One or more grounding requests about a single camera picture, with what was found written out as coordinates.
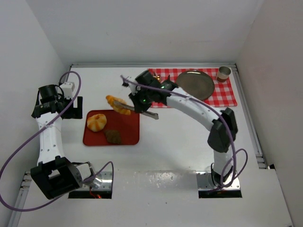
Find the stainless steel tongs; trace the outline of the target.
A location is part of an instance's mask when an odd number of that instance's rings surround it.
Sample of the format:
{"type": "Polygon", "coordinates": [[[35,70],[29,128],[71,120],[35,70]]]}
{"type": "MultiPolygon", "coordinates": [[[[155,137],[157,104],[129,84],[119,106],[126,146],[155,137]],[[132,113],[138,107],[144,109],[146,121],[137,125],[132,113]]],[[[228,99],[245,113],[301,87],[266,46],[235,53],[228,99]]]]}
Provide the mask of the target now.
{"type": "MultiPolygon", "coordinates": [[[[113,102],[117,107],[121,107],[123,109],[128,109],[128,110],[131,110],[131,111],[135,111],[135,108],[130,106],[130,105],[126,105],[126,104],[123,104],[119,101],[114,101],[113,102]]],[[[147,117],[150,117],[150,118],[153,118],[155,120],[158,120],[159,119],[159,115],[157,113],[153,113],[153,112],[149,112],[149,111],[143,111],[143,112],[139,112],[140,114],[142,115],[145,115],[147,117]]]]}

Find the orange striped croissant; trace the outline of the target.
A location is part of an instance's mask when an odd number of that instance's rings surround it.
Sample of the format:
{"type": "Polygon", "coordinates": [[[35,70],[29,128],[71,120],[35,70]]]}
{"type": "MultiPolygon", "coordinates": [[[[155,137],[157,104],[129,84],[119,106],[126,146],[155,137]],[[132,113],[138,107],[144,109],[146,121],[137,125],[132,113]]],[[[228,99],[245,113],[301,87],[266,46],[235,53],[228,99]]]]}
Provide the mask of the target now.
{"type": "Polygon", "coordinates": [[[118,98],[118,97],[114,97],[112,95],[107,95],[106,96],[106,100],[108,102],[108,104],[113,108],[114,111],[116,111],[119,114],[124,114],[124,115],[130,115],[131,111],[129,109],[125,109],[122,107],[122,105],[126,105],[126,101],[118,98]]]}

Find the brown chocolate croissant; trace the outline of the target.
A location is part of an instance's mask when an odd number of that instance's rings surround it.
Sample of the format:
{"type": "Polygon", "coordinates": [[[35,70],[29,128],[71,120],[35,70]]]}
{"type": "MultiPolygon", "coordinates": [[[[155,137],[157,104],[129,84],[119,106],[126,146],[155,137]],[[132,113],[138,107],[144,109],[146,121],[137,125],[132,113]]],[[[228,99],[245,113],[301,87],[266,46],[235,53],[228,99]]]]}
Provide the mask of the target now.
{"type": "Polygon", "coordinates": [[[121,135],[118,130],[105,130],[104,135],[108,143],[122,144],[121,135]]]}

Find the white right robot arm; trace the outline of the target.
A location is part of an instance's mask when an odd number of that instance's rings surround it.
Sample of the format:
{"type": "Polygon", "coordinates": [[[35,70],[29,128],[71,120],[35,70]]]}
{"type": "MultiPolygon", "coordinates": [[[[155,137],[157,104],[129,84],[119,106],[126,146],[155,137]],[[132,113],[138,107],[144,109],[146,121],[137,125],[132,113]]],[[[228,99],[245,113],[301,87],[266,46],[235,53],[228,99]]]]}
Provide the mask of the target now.
{"type": "Polygon", "coordinates": [[[236,151],[234,141],[238,132],[234,111],[220,110],[187,94],[170,79],[159,82],[149,70],[136,78],[123,79],[123,86],[129,87],[129,98],[136,113],[146,112],[152,103],[160,103],[177,109],[202,124],[208,131],[208,145],[214,151],[211,171],[217,186],[228,187],[226,179],[236,177],[236,151]]]}

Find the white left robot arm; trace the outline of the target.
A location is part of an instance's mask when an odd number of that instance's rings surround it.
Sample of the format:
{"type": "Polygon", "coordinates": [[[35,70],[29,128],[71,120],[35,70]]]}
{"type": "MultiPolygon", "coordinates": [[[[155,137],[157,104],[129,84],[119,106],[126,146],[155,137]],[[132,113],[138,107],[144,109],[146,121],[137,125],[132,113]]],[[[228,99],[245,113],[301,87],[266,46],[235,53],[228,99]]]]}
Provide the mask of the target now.
{"type": "Polygon", "coordinates": [[[74,89],[73,82],[40,87],[32,113],[43,132],[37,166],[30,173],[49,200],[82,187],[78,168],[65,157],[61,135],[63,119],[82,119],[83,98],[77,98],[77,107],[70,103],[74,89]]]}

